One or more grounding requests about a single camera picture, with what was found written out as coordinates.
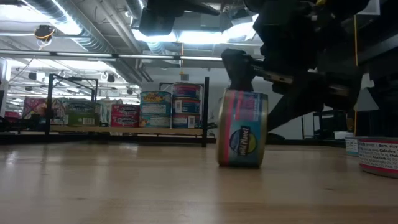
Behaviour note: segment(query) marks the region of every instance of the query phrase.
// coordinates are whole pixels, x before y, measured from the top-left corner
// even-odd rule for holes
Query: ductwork
[[[147,5],[146,0],[126,0],[127,7],[133,17],[132,25],[138,26],[143,8]],[[153,54],[167,54],[164,44],[161,42],[147,42],[148,48]]]
[[[126,0],[132,18],[139,22],[143,8],[147,5],[146,0]]]
[[[81,34],[84,39],[73,39],[88,52],[116,53],[91,21],[71,0],[23,0],[29,7],[46,15],[50,22],[65,34]],[[140,84],[142,77],[122,59],[106,62],[114,67],[125,81]]]

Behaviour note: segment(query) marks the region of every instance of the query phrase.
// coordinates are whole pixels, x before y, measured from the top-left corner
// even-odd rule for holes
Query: metal can rim
[[[198,98],[184,97],[184,96],[173,97],[173,101],[175,101],[175,100],[193,100],[193,101],[196,101],[197,103],[201,103],[201,100]]]

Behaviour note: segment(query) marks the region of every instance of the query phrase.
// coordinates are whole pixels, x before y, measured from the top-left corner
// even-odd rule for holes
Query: can lid
[[[174,83],[173,86],[179,86],[179,85],[190,85],[190,86],[198,86],[201,87],[198,84],[194,84],[194,83]]]
[[[142,117],[170,118],[170,115],[161,115],[161,114],[140,114],[140,118],[142,118]]]
[[[164,93],[166,95],[171,95],[171,93],[167,92],[167,91],[142,91],[140,94],[143,93]]]
[[[197,113],[174,113],[172,116],[200,116]]]
[[[174,100],[192,100],[192,101],[196,101],[198,103],[201,102],[201,100],[199,100],[197,98],[192,98],[192,97],[173,97],[173,101]]]

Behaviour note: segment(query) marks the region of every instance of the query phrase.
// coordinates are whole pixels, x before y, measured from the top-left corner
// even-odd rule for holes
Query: fluorescent light
[[[111,54],[88,54],[88,53],[68,53],[59,52],[58,56],[76,56],[76,57],[112,57]]]
[[[115,62],[116,58],[87,58],[89,61]]]
[[[20,93],[8,93],[7,96],[28,96],[28,97],[47,97],[47,95],[45,94],[20,94]],[[53,98],[78,98],[78,99],[87,99],[90,100],[91,97],[90,96],[74,96],[74,95],[52,95]],[[140,101],[139,98],[137,97],[124,97],[124,96],[111,96],[111,97],[106,97],[106,96],[98,96],[97,100],[103,100],[103,99],[110,99],[110,100],[134,100],[134,101]]]
[[[244,22],[235,26],[232,26],[228,30],[224,31],[224,35],[227,39],[235,39],[238,37],[246,36],[253,30],[253,22]]]
[[[223,59],[220,57],[197,57],[197,56],[181,56],[181,60],[204,60],[204,61],[214,61],[214,62],[223,61]]]
[[[59,84],[60,84],[60,85],[63,85],[63,86],[70,86],[69,84],[67,84],[67,83],[65,83],[65,82],[59,82]]]
[[[77,89],[77,88],[67,88],[67,90],[72,91],[74,93],[78,93],[79,92],[79,89]]]
[[[13,55],[50,55],[50,52],[42,51],[25,51],[25,50],[0,50],[0,54],[13,54]]]
[[[173,60],[170,55],[119,55],[120,58],[139,58],[139,59],[166,59]]]
[[[139,30],[131,30],[134,34],[135,38],[139,41],[144,42],[176,42],[177,37],[175,36],[174,32],[172,31],[169,35],[157,35],[157,36],[146,36],[139,32]]]
[[[20,102],[20,103],[22,103],[22,102],[24,101],[24,100],[21,100],[21,99],[19,99],[19,98],[11,99],[11,100],[16,101],[16,102]]]
[[[87,92],[85,90],[80,90],[80,93],[84,93],[84,94],[87,94],[87,95],[91,96],[91,93],[89,93],[89,92]]]
[[[220,44],[227,43],[228,38],[220,32],[183,31],[178,41],[185,44]]]

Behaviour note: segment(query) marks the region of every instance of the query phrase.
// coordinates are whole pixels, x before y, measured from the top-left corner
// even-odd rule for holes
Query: can label
[[[171,94],[165,91],[145,91],[141,93],[141,104],[159,103],[170,104],[172,101]]]
[[[112,116],[111,127],[138,127],[138,120],[128,116]]]
[[[200,85],[195,84],[174,84],[172,87],[173,97],[190,97],[199,99]]]
[[[358,139],[346,138],[346,153],[350,156],[358,156]]]
[[[199,128],[199,114],[175,114],[172,118],[173,128]]]
[[[267,96],[261,93],[227,90],[224,96],[224,127],[220,127],[222,165],[259,166],[265,148]]]
[[[398,174],[398,141],[358,140],[362,168],[386,174]]]
[[[170,115],[170,107],[160,104],[143,104],[141,105],[141,114]]]
[[[139,126],[141,128],[170,128],[170,117],[141,116]]]
[[[112,105],[112,116],[139,116],[138,105]]]
[[[94,113],[94,107],[88,103],[68,103],[67,111],[73,113]]]
[[[173,99],[173,113],[196,113],[200,112],[200,100],[189,98]]]

